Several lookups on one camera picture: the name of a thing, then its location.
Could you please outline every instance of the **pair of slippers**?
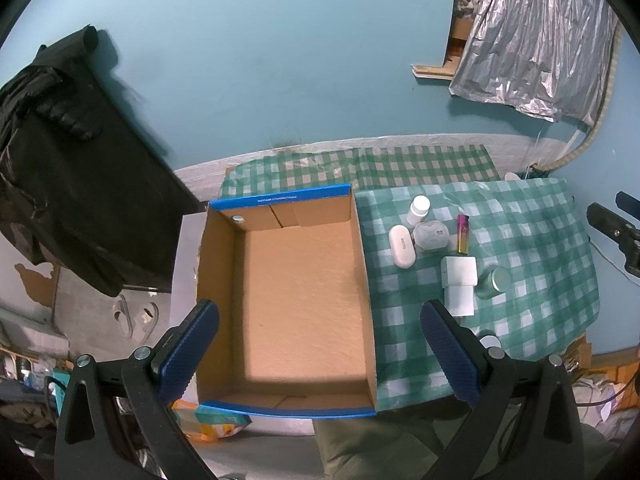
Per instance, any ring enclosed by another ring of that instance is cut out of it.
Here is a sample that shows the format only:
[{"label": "pair of slippers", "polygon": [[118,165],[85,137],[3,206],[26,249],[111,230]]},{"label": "pair of slippers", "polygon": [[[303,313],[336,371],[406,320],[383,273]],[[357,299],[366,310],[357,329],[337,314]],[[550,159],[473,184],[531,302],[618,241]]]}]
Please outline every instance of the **pair of slippers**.
[{"label": "pair of slippers", "polygon": [[127,339],[133,339],[137,345],[142,346],[158,324],[158,306],[150,301],[139,309],[133,319],[129,312],[129,305],[126,298],[121,294],[118,301],[111,308],[113,319],[118,323],[122,334]]}]

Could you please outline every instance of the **metal bolt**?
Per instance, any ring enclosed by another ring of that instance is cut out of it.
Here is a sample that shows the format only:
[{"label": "metal bolt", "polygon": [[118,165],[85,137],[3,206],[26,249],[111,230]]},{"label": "metal bolt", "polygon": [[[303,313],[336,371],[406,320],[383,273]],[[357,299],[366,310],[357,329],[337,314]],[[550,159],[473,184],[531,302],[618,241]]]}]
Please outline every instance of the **metal bolt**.
[{"label": "metal bolt", "polygon": [[79,367],[87,366],[91,362],[91,356],[89,354],[82,354],[78,360],[76,360],[76,364]]},{"label": "metal bolt", "polygon": [[491,348],[489,348],[489,355],[494,359],[502,359],[505,356],[505,353],[502,348],[492,346]]},{"label": "metal bolt", "polygon": [[549,362],[555,367],[562,366],[562,358],[557,354],[551,354],[549,356]]},{"label": "metal bolt", "polygon": [[142,359],[146,359],[151,355],[151,348],[148,346],[141,346],[140,348],[136,348],[136,351],[133,352],[133,357],[135,357],[138,361],[142,361]]}]

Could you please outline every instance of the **light blue wall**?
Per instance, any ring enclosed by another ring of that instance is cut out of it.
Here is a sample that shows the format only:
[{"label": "light blue wall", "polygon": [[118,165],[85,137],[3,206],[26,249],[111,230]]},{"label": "light blue wall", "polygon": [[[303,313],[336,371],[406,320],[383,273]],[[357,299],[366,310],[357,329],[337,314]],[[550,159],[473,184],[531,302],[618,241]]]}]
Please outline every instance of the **light blue wall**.
[{"label": "light blue wall", "polygon": [[283,144],[393,134],[543,134],[512,108],[453,99],[441,64],[452,0],[33,0],[0,50],[0,84],[87,23],[95,67],[172,168]]},{"label": "light blue wall", "polygon": [[[619,191],[640,199],[639,96],[640,55],[625,35],[613,96],[600,133],[585,153],[554,172],[554,176],[567,180],[585,224],[586,209],[592,202],[633,220],[616,208],[615,201]],[[640,226],[640,221],[633,222]],[[625,258],[617,245],[590,226],[587,229],[592,241],[622,268]],[[600,289],[600,316],[587,330],[587,338],[595,353],[635,346],[640,333],[640,288],[592,252]]]}]

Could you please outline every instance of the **brown stain on wall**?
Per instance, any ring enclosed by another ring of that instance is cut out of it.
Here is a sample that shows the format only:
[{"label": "brown stain on wall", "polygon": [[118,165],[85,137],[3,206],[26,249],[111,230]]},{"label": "brown stain on wall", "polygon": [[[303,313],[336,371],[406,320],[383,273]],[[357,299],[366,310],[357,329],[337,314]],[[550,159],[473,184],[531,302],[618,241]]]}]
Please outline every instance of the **brown stain on wall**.
[{"label": "brown stain on wall", "polygon": [[16,264],[14,269],[20,275],[27,296],[32,301],[51,308],[58,282],[59,267],[54,266],[48,278],[36,270],[27,269],[23,264]]}]

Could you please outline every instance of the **black bag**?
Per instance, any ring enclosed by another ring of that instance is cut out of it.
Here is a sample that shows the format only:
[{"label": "black bag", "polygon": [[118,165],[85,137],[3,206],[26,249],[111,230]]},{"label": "black bag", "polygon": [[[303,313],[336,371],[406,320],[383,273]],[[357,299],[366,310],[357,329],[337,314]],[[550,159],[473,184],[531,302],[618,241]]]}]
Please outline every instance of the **black bag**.
[{"label": "black bag", "polygon": [[0,89],[0,231],[31,263],[52,255],[108,296],[167,290],[198,202],[96,81],[97,44],[88,25],[42,46]]}]

